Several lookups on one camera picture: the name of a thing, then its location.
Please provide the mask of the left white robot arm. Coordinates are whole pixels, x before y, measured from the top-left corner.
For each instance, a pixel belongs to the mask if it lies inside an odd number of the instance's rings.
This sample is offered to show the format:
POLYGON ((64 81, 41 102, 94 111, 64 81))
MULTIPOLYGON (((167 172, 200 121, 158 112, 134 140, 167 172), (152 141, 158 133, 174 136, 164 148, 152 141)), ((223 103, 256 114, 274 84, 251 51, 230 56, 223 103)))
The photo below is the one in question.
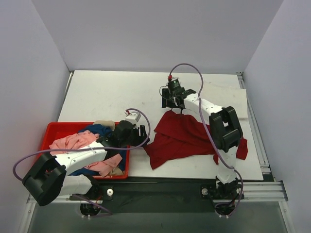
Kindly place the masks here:
POLYGON ((120 121, 114 130, 101 125, 54 140, 40 153, 22 184, 40 206, 57 197, 78 194, 87 200, 98 195, 95 176, 122 176, 129 149, 149 142, 143 125, 120 121))

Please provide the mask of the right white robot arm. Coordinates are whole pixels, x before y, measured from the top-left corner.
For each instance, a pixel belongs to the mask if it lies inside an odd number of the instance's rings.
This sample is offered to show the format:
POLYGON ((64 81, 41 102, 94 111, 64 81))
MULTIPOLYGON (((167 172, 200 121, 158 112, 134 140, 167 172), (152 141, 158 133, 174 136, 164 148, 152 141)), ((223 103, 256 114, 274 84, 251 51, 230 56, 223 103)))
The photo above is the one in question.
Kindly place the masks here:
POLYGON ((200 116, 207 136, 218 157, 216 184, 212 189, 216 198, 241 200, 243 194, 242 177, 235 169, 236 154, 241 139, 242 128, 232 106, 221 107, 200 97, 200 92, 183 88, 177 78, 168 77, 164 89, 160 91, 163 108, 189 110, 200 116))

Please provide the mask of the dark red t-shirt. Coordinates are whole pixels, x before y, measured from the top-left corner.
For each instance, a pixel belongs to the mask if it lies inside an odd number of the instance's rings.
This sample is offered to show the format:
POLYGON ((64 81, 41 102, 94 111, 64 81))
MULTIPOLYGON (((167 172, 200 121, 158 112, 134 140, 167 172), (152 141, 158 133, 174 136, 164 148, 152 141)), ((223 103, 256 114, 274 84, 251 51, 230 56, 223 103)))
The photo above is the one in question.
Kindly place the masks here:
POLYGON ((212 155, 214 163, 218 164, 219 158, 203 124, 193 116, 167 111, 154 132, 153 142, 144 146, 152 169, 169 160, 193 155, 212 155))

